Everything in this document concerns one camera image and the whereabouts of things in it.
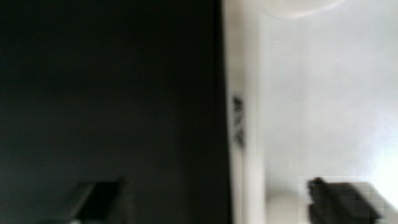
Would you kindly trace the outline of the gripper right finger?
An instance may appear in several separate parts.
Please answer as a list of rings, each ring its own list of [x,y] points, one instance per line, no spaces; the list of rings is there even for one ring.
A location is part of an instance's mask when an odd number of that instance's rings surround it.
[[[398,224],[398,209],[365,182],[307,182],[310,224]]]

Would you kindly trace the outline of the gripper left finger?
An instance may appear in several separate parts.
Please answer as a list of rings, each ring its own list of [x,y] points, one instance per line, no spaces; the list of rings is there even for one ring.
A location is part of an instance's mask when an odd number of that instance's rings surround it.
[[[126,180],[81,182],[54,224],[127,224]]]

